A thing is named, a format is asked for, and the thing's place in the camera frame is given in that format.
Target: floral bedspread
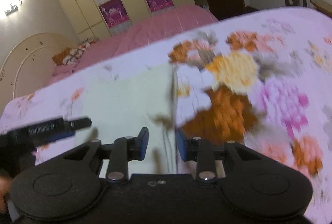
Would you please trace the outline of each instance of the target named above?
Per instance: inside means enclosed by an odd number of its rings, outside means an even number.
[[[322,26],[288,9],[258,12],[100,62],[15,99],[4,110],[0,131],[81,116],[81,94],[93,80],[124,79],[170,62],[179,85],[177,127],[215,144],[242,142],[299,170],[314,188],[306,217],[330,223],[331,56],[332,21]],[[37,163],[72,146],[73,139],[67,139],[39,148]]]

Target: white headboard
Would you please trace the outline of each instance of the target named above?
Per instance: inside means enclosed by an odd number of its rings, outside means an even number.
[[[77,44],[60,34],[41,33],[12,49],[0,70],[0,115],[12,99],[44,87],[54,69],[52,57],[66,47]]]

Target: blue component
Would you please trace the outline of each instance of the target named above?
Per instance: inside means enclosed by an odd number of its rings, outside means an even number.
[[[181,131],[179,129],[176,130],[176,146],[178,147],[181,159],[187,161],[187,145],[184,137],[181,135]]]
[[[57,133],[55,135],[52,135],[50,137],[47,137],[44,141],[46,143],[53,143],[61,139],[69,138],[75,136],[75,131],[66,131],[66,132],[61,132]]]
[[[147,150],[147,145],[149,143],[149,135],[144,135],[142,139],[142,150],[141,150],[141,159],[143,160],[145,158],[146,150]]]

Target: cushion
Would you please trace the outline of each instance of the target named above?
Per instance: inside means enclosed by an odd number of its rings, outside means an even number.
[[[54,63],[56,63],[57,65],[62,65],[63,59],[70,53],[70,51],[71,51],[71,48],[67,47],[61,53],[53,56],[52,59],[53,59]]]
[[[83,52],[90,47],[89,42],[80,45],[78,48],[71,49],[69,54],[62,60],[63,65],[73,65],[82,56]]]

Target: pink bed sheet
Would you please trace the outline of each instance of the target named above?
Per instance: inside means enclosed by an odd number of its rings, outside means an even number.
[[[77,64],[56,66],[51,79],[45,86],[51,85],[72,75],[74,72],[100,61],[217,21],[212,13],[195,5],[182,6],[162,12],[133,25],[122,34],[100,40],[91,45]]]

